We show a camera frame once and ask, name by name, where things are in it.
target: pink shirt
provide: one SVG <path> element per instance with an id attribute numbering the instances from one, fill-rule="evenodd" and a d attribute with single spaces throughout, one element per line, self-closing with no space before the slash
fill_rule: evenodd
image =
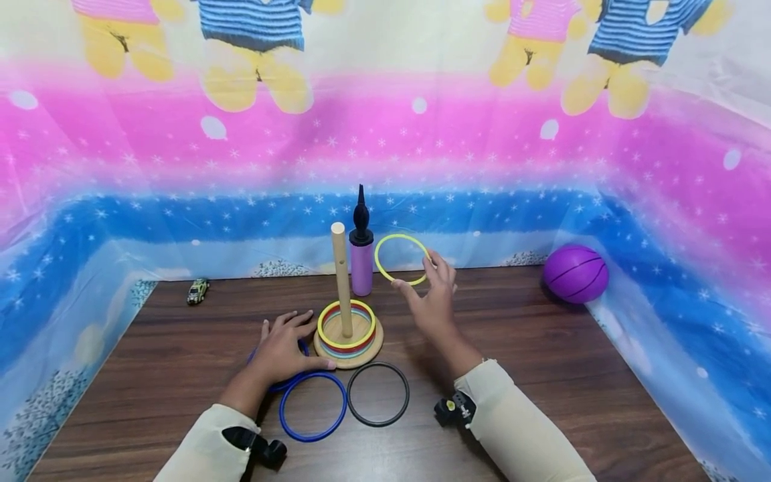
<path id="1" fill-rule="evenodd" d="M 564 42 L 567 26 L 581 8 L 575 0 L 510 0 L 509 35 L 525 39 Z M 530 14 L 523 17 L 525 3 L 532 4 Z"/>
<path id="2" fill-rule="evenodd" d="M 70 0 L 80 15 L 93 19 L 157 24 L 150 0 Z"/>

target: cartoon bear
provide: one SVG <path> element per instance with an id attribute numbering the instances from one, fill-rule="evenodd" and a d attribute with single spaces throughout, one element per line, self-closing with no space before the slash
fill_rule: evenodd
<path id="1" fill-rule="evenodd" d="M 581 73 L 562 93 L 562 109 L 576 116 L 589 110 L 603 90 L 613 116 L 634 119 L 645 111 L 645 70 L 667 60 L 680 30 L 714 35 L 731 17 L 729 0 L 595 0 L 599 26 Z"/>
<path id="2" fill-rule="evenodd" d="M 499 87 L 511 84 L 525 68 L 533 90 L 546 89 L 554 78 L 567 39 L 579 39 L 587 31 L 584 14 L 596 2 L 587 0 L 493 0 L 485 7 L 491 22 L 509 20 L 509 32 L 498 58 L 490 68 L 490 80 Z M 599 16 L 588 12 L 592 19 Z"/>
<path id="3" fill-rule="evenodd" d="M 149 80 L 173 77 L 160 21 L 184 18 L 179 0 L 70 0 L 86 49 L 86 60 L 101 76 L 117 79 L 126 56 Z"/>
<path id="4" fill-rule="evenodd" d="M 300 9 L 336 14 L 344 0 L 198 0 L 200 27 L 210 51 L 202 83 L 220 109 L 240 112 L 260 83 L 279 109 L 303 113 L 313 104 L 308 81 L 290 59 L 305 50 Z"/>

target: black clip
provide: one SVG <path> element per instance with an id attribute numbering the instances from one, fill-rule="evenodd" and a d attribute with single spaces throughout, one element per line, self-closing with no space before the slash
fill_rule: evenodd
<path id="1" fill-rule="evenodd" d="M 269 469 L 278 469 L 287 456 L 287 446 L 280 440 L 268 442 L 259 434 L 242 426 L 231 426 L 222 430 L 225 440 L 244 451 L 253 450 L 257 460 Z"/>
<path id="2" fill-rule="evenodd" d="M 455 392 L 451 399 L 441 399 L 434 406 L 434 415 L 441 426 L 463 423 L 468 430 L 476 413 L 476 404 L 463 392 Z"/>

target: beige sleeve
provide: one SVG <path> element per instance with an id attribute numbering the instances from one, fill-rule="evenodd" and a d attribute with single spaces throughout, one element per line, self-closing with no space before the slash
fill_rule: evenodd
<path id="1" fill-rule="evenodd" d="M 596 482 L 560 429 L 495 360 L 455 381 L 476 404 L 471 432 L 512 482 Z"/>
<path id="2" fill-rule="evenodd" d="M 225 440 L 222 430 L 231 426 L 260 433 L 249 417 L 215 403 L 198 417 L 154 482 L 239 482 L 246 471 L 249 453 Z"/>

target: purple ball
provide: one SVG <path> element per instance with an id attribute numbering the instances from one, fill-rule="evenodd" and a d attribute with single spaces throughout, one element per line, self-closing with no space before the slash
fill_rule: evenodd
<path id="1" fill-rule="evenodd" d="M 608 267 L 595 250 L 566 244 L 546 260 L 544 281 L 555 295 L 579 305 L 602 295 L 608 286 Z"/>

